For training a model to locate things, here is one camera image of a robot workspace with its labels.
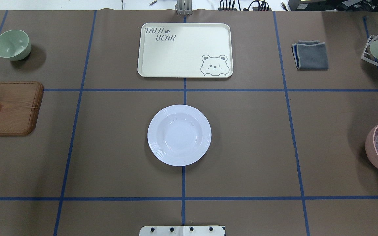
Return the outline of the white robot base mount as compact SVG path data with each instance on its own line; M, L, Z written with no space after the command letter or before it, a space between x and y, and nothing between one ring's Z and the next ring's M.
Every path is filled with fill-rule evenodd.
M140 236L225 236L225 226L194 225L194 226L144 226Z

